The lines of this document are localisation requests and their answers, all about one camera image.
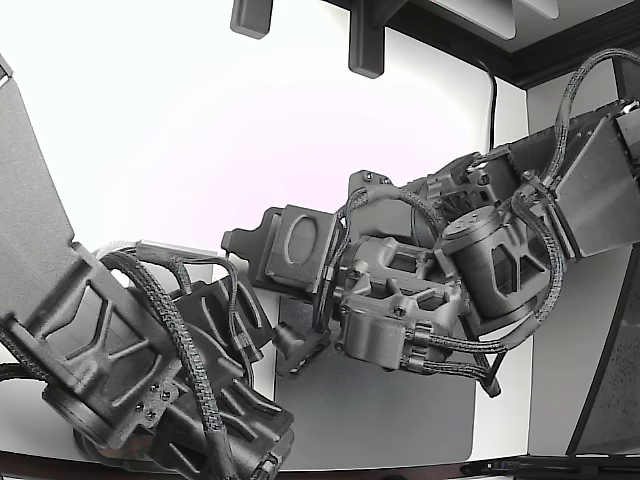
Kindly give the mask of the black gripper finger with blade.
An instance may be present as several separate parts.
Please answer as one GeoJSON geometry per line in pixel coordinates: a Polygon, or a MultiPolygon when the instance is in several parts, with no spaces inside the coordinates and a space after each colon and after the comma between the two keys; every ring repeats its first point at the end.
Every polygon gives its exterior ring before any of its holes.
{"type": "Polygon", "coordinates": [[[254,229],[235,228],[222,237],[222,249],[249,264],[249,271],[259,273],[263,267],[265,252],[265,222],[254,229]]]}

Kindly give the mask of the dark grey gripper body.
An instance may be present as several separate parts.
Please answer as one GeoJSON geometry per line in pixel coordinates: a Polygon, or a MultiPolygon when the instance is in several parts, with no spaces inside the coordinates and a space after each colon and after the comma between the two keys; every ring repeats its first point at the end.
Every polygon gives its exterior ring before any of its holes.
{"type": "Polygon", "coordinates": [[[310,300],[319,291],[322,271],[337,231],[333,213],[287,205],[275,215],[254,285],[310,300]]]}

